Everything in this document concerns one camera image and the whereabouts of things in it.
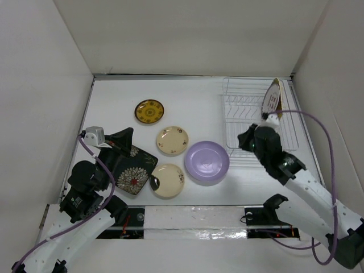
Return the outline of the black floral square plate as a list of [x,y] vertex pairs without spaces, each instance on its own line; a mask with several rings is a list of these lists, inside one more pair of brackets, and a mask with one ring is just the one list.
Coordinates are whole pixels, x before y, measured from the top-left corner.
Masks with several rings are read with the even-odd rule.
[[136,196],[150,179],[158,158],[137,146],[131,146],[130,156],[119,158],[112,174],[116,186]]

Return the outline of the purple round plate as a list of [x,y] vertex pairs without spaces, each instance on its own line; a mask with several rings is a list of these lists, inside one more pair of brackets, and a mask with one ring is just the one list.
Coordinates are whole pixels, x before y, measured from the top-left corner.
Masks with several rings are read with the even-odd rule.
[[222,181],[230,167],[226,150],[220,144],[208,140],[193,144],[184,161],[193,181],[206,187]]

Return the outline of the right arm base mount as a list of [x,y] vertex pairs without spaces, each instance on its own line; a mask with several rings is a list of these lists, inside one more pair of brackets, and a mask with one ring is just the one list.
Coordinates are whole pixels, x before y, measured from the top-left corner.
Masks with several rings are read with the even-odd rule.
[[278,220],[263,206],[246,206],[240,221],[246,225],[249,239],[300,238],[299,230]]

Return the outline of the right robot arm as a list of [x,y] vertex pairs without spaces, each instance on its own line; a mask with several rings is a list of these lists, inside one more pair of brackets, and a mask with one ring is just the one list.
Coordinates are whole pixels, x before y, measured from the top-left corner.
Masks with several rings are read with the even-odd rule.
[[272,127],[253,124],[238,141],[240,149],[252,152],[272,178],[310,207],[306,211],[275,194],[263,204],[264,220],[297,227],[325,246],[344,268],[355,268],[363,259],[363,217],[333,199],[301,160],[284,151]]

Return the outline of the yellow woven square plate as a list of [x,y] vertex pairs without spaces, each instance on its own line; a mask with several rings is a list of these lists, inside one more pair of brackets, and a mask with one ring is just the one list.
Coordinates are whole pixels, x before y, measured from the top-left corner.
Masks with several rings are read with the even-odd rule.
[[279,99],[278,99],[278,104],[277,104],[275,111],[282,111],[284,108],[284,103],[283,103],[284,86],[283,86],[282,81],[279,78],[275,78],[274,83],[276,83],[279,87]]

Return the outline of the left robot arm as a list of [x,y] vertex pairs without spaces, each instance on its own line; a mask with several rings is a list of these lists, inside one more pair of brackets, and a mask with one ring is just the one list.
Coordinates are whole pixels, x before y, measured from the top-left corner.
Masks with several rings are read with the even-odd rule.
[[130,156],[133,128],[106,135],[92,126],[78,136],[79,144],[95,160],[76,163],[69,192],[45,238],[12,266],[13,272],[68,272],[75,260],[112,225],[126,221],[128,206],[114,195],[112,170],[118,159]]

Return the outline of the white plate red characters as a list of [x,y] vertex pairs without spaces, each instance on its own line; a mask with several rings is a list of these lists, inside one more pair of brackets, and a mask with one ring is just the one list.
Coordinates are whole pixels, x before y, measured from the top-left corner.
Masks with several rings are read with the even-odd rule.
[[264,95],[262,102],[262,114],[271,113],[282,109],[282,85],[278,78],[275,78]]

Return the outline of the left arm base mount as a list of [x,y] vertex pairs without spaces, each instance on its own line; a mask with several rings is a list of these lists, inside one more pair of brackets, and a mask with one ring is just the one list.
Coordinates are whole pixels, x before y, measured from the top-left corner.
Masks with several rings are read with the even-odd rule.
[[145,207],[131,206],[126,218],[103,231],[97,239],[143,239]]

